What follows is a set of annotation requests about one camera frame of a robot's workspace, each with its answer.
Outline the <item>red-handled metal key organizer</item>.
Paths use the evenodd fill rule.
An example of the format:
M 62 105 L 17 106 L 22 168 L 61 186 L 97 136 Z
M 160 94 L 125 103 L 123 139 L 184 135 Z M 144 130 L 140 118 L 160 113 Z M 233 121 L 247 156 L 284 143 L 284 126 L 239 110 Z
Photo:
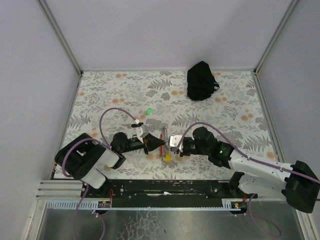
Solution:
M 160 139 L 164 141 L 164 145 L 159 147 L 159 153 L 161 157 L 164 157 L 167 154 L 167 143 L 168 143 L 168 133 L 167 133 L 166 127 L 163 127 L 161 129 Z

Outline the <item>green key tag with key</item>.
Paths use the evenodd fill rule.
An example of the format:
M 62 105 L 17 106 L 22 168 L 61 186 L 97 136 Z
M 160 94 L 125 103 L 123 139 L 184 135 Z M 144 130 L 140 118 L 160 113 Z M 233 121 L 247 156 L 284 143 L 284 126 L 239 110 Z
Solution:
M 146 114 L 147 116 L 149 116 L 151 113 L 152 113 L 152 109 L 151 109 L 151 108 L 148 108 L 148 109 L 146 110 L 146 112 L 145 112 L 145 114 Z

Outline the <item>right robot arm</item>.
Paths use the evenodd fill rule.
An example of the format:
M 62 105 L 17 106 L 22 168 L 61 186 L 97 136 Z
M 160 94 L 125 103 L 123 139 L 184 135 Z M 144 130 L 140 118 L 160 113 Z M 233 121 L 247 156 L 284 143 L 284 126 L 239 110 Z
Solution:
M 169 137 L 171 150 L 181 157 L 206 156 L 217 167 L 234 170 L 229 184 L 244 194 L 285 200 L 294 209 L 312 213 L 320 192 L 320 181 L 303 161 L 294 164 L 251 156 L 229 139 L 219 141 L 201 126 L 192 137 Z

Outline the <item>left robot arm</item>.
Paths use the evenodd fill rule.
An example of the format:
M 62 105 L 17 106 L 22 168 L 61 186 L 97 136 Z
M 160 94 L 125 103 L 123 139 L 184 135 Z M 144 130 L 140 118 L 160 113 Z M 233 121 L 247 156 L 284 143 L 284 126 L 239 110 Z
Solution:
M 55 155 L 54 161 L 63 169 L 62 173 L 65 177 L 82 181 L 99 189 L 107 177 L 97 169 L 97 163 L 116 170 L 126 161 L 124 153 L 142 149 L 147 155 L 165 144 L 164 140 L 150 133 L 139 139 L 136 135 L 128 138 L 125 133 L 118 132 L 113 136 L 110 148 L 107 148 L 87 133 L 83 133 L 62 148 Z

